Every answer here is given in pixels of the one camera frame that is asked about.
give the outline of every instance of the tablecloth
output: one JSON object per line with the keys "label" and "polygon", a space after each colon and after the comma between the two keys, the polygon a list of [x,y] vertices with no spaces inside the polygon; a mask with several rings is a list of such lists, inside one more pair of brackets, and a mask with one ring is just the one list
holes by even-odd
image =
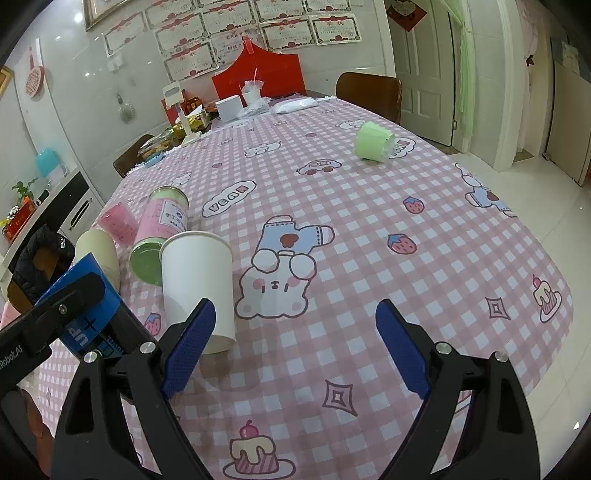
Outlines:
{"label": "tablecloth", "polygon": [[[398,135],[388,161],[354,154],[365,121]],[[569,288],[509,206],[425,141],[342,100],[211,132],[132,172],[105,208],[124,200],[139,217],[166,184],[187,194],[190,229],[233,249],[236,345],[203,356],[171,402],[217,479],[379,477],[421,405],[376,331],[384,298],[461,353],[507,352],[526,393],[569,331]],[[159,338],[162,289],[132,275],[129,249],[118,253],[121,296]],[[76,364],[56,342],[41,367],[52,429]],[[459,399],[438,466],[453,456],[468,402]]]}

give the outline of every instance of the pink cup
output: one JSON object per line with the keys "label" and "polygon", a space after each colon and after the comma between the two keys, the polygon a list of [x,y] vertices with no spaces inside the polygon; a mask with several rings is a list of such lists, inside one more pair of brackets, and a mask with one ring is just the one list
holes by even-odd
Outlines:
{"label": "pink cup", "polygon": [[132,245],[139,224],[129,207],[119,202],[103,213],[96,221],[119,245]]}

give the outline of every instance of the cream cylinder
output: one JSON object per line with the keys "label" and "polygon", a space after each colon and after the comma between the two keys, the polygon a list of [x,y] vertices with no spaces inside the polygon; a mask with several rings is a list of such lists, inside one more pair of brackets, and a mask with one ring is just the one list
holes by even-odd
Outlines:
{"label": "cream cylinder", "polygon": [[201,299],[209,299],[216,326],[203,353],[230,349],[236,341],[230,244],[213,233],[183,232],[166,240],[160,260],[168,325],[184,322]]}
{"label": "cream cylinder", "polygon": [[118,292],[120,286],[119,259],[117,258],[115,242],[111,236],[107,232],[95,228],[84,232],[76,242],[74,263],[77,263],[87,254],[93,255],[105,277]]}

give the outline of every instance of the black jacket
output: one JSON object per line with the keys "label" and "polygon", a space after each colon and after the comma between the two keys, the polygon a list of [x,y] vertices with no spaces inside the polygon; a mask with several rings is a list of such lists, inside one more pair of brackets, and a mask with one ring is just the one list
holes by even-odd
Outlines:
{"label": "black jacket", "polygon": [[[46,247],[60,256],[56,270],[50,279],[47,278],[45,272],[37,270],[33,265],[35,254],[42,247]],[[74,246],[67,238],[52,232],[47,225],[43,225],[32,235],[27,246],[22,249],[14,272],[12,272],[12,280],[35,305],[41,295],[70,267],[74,260],[74,254]]]}

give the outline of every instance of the pink cylinder container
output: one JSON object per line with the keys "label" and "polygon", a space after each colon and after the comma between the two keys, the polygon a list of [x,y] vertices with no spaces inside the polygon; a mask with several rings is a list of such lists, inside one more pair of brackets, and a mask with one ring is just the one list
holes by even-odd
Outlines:
{"label": "pink cylinder container", "polygon": [[138,221],[129,207],[119,202],[96,221],[119,245],[133,245],[138,233]]}
{"label": "pink cylinder container", "polygon": [[150,194],[129,256],[138,279],[162,285],[160,249],[168,238],[187,229],[188,210],[187,196],[176,187],[159,187]]}

